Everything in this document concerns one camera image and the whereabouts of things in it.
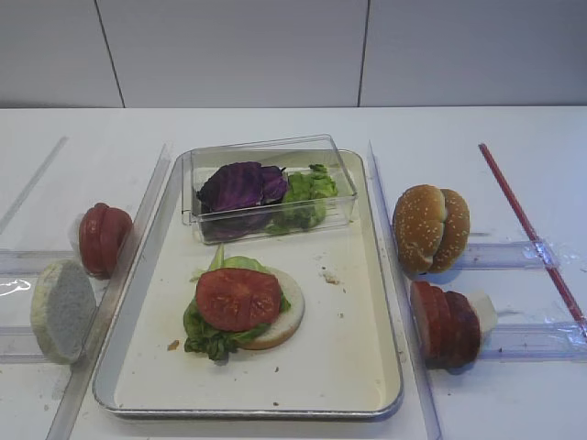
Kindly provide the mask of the green lettuce in container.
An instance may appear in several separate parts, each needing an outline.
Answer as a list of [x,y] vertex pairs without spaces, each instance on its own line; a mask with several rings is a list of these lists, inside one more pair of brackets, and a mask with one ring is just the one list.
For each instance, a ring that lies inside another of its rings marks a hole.
[[307,231],[322,223],[327,215],[325,202],[317,199],[336,197],[338,188],[323,164],[310,164],[310,171],[288,174],[288,191],[282,198],[287,207],[276,211],[265,227],[270,235],[289,234],[294,229]]

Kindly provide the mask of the green lettuce leaf on bun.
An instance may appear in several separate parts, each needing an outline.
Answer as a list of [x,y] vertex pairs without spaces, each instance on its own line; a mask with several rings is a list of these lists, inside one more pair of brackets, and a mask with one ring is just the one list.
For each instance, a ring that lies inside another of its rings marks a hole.
[[[200,271],[193,275],[191,282],[196,285],[200,277],[208,271],[219,269],[247,269],[271,274],[267,267],[262,266],[256,259],[242,256],[227,258],[224,255],[224,247],[220,245],[216,249],[215,256],[206,271]],[[290,307],[288,301],[281,296],[280,312],[287,311]],[[184,342],[186,352],[205,353],[213,361],[224,361],[230,353],[240,349],[239,343],[248,343],[268,330],[271,324],[259,324],[248,331],[231,332],[214,328],[207,323],[199,313],[195,295],[183,314],[183,327],[187,334]]]

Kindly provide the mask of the purple cabbage leaf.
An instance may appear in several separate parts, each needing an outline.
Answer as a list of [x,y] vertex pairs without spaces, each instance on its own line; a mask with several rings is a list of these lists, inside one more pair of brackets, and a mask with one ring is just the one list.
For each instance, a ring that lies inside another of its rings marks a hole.
[[205,220],[206,241],[228,241],[257,233],[271,214],[265,205],[278,204],[288,191],[283,169],[256,161],[220,167],[195,193]]

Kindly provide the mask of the metal baking tray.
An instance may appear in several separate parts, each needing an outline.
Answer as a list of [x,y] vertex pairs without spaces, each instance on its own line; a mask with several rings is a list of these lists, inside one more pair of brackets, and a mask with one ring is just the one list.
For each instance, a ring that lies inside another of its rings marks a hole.
[[226,245],[227,256],[291,276],[305,314],[284,343],[241,350],[223,365],[183,349],[191,277],[215,250],[182,221],[190,171],[175,162],[96,368],[100,405],[148,419],[369,419],[396,410],[403,378],[387,305],[393,287],[383,280],[361,157],[346,150],[341,158],[358,190],[349,225]]

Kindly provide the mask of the bottom bun slice on tray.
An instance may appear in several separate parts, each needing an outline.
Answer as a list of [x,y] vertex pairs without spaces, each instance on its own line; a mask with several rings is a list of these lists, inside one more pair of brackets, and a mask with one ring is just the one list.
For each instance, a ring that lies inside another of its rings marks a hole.
[[287,311],[280,312],[267,331],[248,343],[239,343],[247,350],[263,350],[276,347],[289,339],[298,329],[305,312],[305,298],[297,282],[282,270],[268,267],[281,288],[284,298],[290,304]]

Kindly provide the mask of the sesame bun left piece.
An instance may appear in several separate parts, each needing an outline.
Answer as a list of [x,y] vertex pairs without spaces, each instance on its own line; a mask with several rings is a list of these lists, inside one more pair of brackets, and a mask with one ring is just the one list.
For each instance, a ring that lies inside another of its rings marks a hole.
[[393,231],[406,272],[422,273],[431,268],[447,217],[445,197],[436,186],[413,186],[400,196],[393,212]]

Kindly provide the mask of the sesame bun right piece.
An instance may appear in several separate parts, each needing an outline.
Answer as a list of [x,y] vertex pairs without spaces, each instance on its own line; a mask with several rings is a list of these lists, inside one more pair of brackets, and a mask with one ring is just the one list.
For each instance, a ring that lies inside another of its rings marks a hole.
[[444,233],[429,272],[440,273],[450,269],[468,243],[471,223],[466,201],[451,189],[441,189],[445,197],[447,219]]

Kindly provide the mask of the sausage slice stack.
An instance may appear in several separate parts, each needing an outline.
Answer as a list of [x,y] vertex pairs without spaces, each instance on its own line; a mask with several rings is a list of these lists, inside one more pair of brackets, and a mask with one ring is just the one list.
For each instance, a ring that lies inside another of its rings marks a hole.
[[481,345],[481,326],[469,300],[455,291],[432,287],[439,311],[439,352],[429,363],[435,367],[458,369],[477,357]]

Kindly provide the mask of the white plastic pusher block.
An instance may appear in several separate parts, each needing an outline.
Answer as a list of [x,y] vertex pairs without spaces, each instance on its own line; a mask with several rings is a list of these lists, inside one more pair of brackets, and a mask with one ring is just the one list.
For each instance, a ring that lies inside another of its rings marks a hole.
[[496,327],[498,316],[491,298],[484,291],[473,291],[467,294],[471,308],[476,313],[481,330],[482,342]]

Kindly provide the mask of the left bun half standing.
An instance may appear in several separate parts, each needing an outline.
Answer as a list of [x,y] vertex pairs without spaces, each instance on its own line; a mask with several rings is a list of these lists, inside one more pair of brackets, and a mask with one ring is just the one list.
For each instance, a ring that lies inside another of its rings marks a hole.
[[76,362],[95,310],[82,266],[70,259],[49,264],[37,280],[30,308],[31,328],[44,356],[61,365]]

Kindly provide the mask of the clear rail right of tray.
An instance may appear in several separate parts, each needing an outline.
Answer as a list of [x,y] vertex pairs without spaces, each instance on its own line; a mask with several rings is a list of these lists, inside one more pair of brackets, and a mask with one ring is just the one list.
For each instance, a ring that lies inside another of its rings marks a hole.
[[386,205],[382,178],[380,175],[381,166],[377,163],[377,159],[373,152],[370,141],[368,142],[367,161],[372,177],[375,203],[382,227],[382,238],[391,265],[393,286],[397,297],[398,309],[401,315],[403,333],[409,353],[411,370],[414,373],[415,385],[424,417],[426,438],[442,439],[443,436],[437,417],[437,409],[434,402],[433,393],[430,389],[428,373],[420,353],[417,325],[415,324],[414,317],[412,316],[412,310],[409,302],[408,284],[406,283],[406,278],[400,267],[396,247],[394,244],[392,222],[390,219],[389,210]]

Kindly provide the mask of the clear rail of tray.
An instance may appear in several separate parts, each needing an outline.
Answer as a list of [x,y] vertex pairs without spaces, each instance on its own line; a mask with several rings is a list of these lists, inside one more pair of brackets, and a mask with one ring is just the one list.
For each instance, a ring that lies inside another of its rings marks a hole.
[[442,439],[443,436],[437,417],[437,409],[434,402],[433,393],[430,389],[428,373],[420,353],[417,325],[415,324],[414,317],[412,316],[412,310],[409,302],[408,284],[406,283],[406,278],[400,267],[396,247],[394,244],[392,222],[390,219],[389,210],[386,205],[382,178],[380,175],[381,166],[377,163],[377,159],[373,152],[370,141],[368,142],[367,161],[372,177],[375,203],[382,227],[382,238],[391,265],[393,286],[397,297],[398,309],[401,315],[403,333],[409,353],[411,370],[414,373],[415,385],[424,417],[426,438]]
[[71,367],[71,376],[47,433],[47,440],[68,439],[90,385],[94,368],[116,316],[120,298],[131,277],[132,267],[148,230],[150,219],[171,164],[171,149],[164,145],[138,207],[132,230],[120,251],[115,272],[107,285],[85,339],[81,357]]

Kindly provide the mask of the clear rail far left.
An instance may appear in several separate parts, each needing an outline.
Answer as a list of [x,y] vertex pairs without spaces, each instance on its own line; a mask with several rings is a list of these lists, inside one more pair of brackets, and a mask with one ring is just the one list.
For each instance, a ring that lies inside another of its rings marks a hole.
[[40,163],[38,168],[33,173],[32,177],[26,183],[22,191],[17,195],[15,200],[10,204],[5,214],[2,216],[0,221],[0,234],[3,234],[12,221],[12,219],[17,214],[21,205],[26,201],[30,193],[33,191],[35,186],[39,183],[40,179],[43,177],[47,169],[50,167],[51,163],[59,156],[60,152],[64,148],[64,146],[69,141],[67,136],[61,137],[56,145],[52,148],[50,153],[46,156],[46,158]]

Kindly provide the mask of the red plastic rail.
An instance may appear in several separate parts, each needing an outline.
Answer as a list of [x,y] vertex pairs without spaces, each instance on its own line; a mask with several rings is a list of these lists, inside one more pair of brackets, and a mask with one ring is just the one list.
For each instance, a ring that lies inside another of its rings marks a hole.
[[[515,193],[513,192],[512,188],[510,187],[509,183],[507,182],[506,178],[501,172],[497,162],[493,158],[491,151],[484,143],[481,143],[479,145],[479,150],[483,155],[483,158],[485,159],[490,170],[492,171],[493,177],[499,184],[506,200],[513,209],[518,222],[523,227],[526,236],[536,246],[539,242],[541,242],[541,239],[537,234],[535,228],[529,221],[522,205],[518,202]],[[542,250],[537,248],[537,253],[542,259],[545,269],[549,277],[551,278],[552,282],[554,283],[555,287],[557,288],[560,297],[562,298],[568,311],[570,312],[571,317],[574,319],[576,324],[581,329],[582,335],[586,336],[586,316],[584,315],[583,311],[581,310],[581,307],[575,300],[569,286],[562,278],[559,269],[553,263],[548,261],[549,253],[545,250],[545,247],[542,247]]]

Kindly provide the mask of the clear rail left of tray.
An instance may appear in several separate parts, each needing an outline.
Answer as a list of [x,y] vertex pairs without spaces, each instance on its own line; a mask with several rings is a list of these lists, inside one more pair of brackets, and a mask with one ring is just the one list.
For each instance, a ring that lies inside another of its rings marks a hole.
[[115,272],[107,285],[85,339],[81,357],[71,367],[71,376],[47,433],[47,440],[68,439],[90,385],[94,368],[116,316],[120,298],[131,277],[132,267],[148,230],[150,219],[171,164],[171,149],[164,145],[138,207],[132,230],[120,251]]

